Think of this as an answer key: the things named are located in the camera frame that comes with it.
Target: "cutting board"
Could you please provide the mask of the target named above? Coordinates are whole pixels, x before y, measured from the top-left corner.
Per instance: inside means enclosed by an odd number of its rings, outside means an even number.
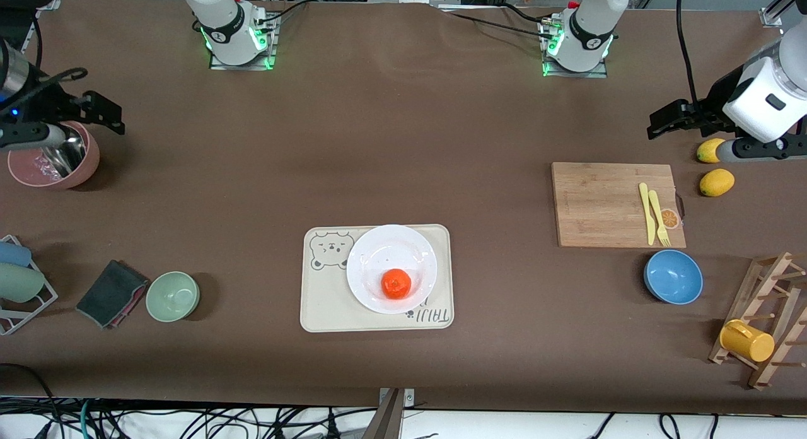
[[[639,195],[640,182],[657,192],[662,209],[672,209],[680,215],[669,165],[553,163],[552,183],[560,246],[650,249]],[[668,230],[668,234],[674,249],[687,247],[683,223],[677,229]],[[652,247],[662,247],[658,237]]]

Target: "white plate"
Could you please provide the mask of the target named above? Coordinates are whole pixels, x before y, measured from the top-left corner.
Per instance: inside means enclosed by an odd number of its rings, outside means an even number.
[[[381,290],[387,270],[401,269],[412,279],[406,298],[393,300]],[[362,305],[373,312],[396,315],[415,309],[434,289],[438,258],[426,237],[410,227],[385,225],[358,238],[348,255],[348,286]]]

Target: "orange sticker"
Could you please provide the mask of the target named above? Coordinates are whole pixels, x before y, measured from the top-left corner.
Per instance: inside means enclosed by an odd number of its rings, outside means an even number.
[[[675,212],[673,209],[662,209],[661,220],[666,229],[675,229],[681,226],[681,218],[678,217],[678,212]]]

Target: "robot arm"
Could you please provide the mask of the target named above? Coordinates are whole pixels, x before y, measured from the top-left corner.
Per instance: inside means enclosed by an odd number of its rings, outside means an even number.
[[[579,7],[553,15],[561,31],[547,55],[568,71],[590,71],[607,54],[625,8],[628,0],[583,0]]]
[[[220,62],[239,66],[266,50],[260,20],[266,10],[240,0],[185,0],[202,25],[211,53]]]
[[[124,134],[121,108],[87,91],[74,97],[59,85],[60,76],[86,76],[84,69],[71,69],[48,77],[0,37],[0,151],[57,148],[66,142],[70,129],[65,120],[100,124]]]
[[[796,4],[807,15],[807,0]],[[807,136],[788,133],[807,115],[807,17],[714,83],[698,106],[675,100],[654,112],[649,139],[675,129],[735,132],[717,149],[722,161],[807,157]]]

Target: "lemon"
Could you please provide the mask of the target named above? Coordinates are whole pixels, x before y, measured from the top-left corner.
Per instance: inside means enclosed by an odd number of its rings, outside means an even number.
[[[715,197],[734,187],[734,175],[725,169],[707,172],[700,180],[700,192],[704,196]]]
[[[712,138],[704,141],[698,146],[698,161],[701,163],[720,163],[720,158],[717,157],[717,147],[726,140],[721,138]]]

